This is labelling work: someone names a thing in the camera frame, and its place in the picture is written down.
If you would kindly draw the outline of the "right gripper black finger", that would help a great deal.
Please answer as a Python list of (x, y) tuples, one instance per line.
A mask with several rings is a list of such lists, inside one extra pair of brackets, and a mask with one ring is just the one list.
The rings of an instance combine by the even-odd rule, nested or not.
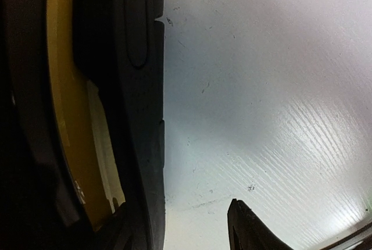
[(230, 249), (286, 249), (280, 240), (242, 200), (234, 198), (227, 213)]

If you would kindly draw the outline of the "yellow Pikachu hard-shell suitcase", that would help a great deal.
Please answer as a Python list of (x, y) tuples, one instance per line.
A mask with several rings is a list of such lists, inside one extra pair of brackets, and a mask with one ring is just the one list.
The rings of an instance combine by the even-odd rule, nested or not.
[(162, 249), (164, 0), (1, 0), (1, 248)]

